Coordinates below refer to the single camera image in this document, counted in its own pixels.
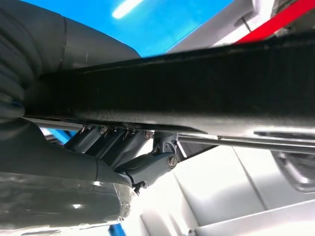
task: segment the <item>metal frame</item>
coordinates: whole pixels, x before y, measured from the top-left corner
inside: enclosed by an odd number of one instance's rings
[[[308,33],[46,75],[24,104],[29,118],[134,129],[313,133],[314,48]]]

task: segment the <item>bolt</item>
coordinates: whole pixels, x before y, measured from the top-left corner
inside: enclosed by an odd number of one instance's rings
[[[82,134],[82,133],[83,133],[86,129],[87,129],[86,126],[83,126],[79,132],[80,132],[80,134]]]
[[[152,132],[150,132],[150,131],[145,131],[144,132],[144,137],[146,138],[146,139],[150,139],[150,138],[152,138],[152,136],[153,136],[153,134],[152,133]]]
[[[108,130],[108,128],[107,126],[101,126],[99,129],[100,134],[105,134],[105,132],[107,132]]]
[[[284,153],[283,153],[283,152],[279,153],[279,154],[278,154],[278,156],[279,156],[279,158],[286,159],[286,154],[284,154]]]
[[[174,168],[178,164],[178,159],[175,156],[171,155],[168,157],[168,162],[170,168]]]

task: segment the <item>blue panel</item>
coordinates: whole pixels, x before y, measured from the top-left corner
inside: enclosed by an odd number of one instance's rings
[[[111,236],[126,236],[121,224],[110,225],[109,231]]]
[[[77,133],[76,131],[69,131],[69,134],[70,134],[71,137],[73,137],[76,133]]]
[[[233,0],[24,0],[83,23],[136,49],[165,53]]]
[[[65,144],[71,138],[70,136],[69,136],[68,134],[65,133],[63,130],[59,130],[59,129],[48,129],[48,130],[62,144]]]

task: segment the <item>hex bolt head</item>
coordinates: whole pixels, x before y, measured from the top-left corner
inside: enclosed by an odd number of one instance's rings
[[[150,138],[152,138],[153,137],[153,132],[150,132],[150,131],[145,131],[144,132],[144,137],[146,138],[146,139],[150,139]]]
[[[169,156],[168,159],[168,166],[170,168],[174,168],[178,164],[178,159],[174,155]]]
[[[100,134],[105,134],[105,132],[107,132],[108,130],[108,128],[107,126],[101,126],[99,129]]]

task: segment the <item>metal bracket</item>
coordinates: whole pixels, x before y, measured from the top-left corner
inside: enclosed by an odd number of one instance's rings
[[[148,186],[174,168],[178,159],[171,152],[152,156],[142,155],[117,167],[115,171],[126,174],[132,183],[146,182]]]
[[[172,152],[176,153],[178,147],[178,134],[168,132],[156,132],[152,153]]]

